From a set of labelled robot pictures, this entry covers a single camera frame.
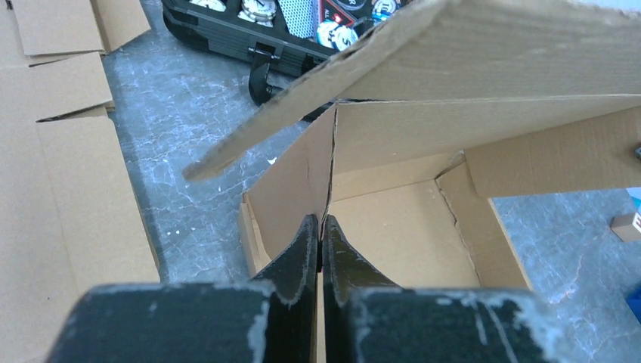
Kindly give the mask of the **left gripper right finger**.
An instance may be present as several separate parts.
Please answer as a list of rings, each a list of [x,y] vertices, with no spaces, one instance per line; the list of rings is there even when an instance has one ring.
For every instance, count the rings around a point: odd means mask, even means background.
[[[564,362],[564,333],[532,292],[403,288],[328,216],[323,236],[329,362]]]

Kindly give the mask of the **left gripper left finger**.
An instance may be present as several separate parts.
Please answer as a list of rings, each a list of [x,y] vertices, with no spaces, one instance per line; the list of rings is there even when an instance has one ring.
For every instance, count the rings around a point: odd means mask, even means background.
[[[104,284],[74,305],[49,362],[313,362],[318,225],[237,283]]]

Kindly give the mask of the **brown cardboard box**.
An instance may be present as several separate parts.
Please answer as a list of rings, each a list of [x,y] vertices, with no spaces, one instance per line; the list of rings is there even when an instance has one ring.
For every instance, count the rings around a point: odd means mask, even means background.
[[[301,76],[185,167],[216,177],[319,109],[243,194],[255,277],[318,225],[316,359],[324,337],[328,216],[403,288],[537,295],[498,197],[640,183],[640,14],[570,1],[414,1]]]

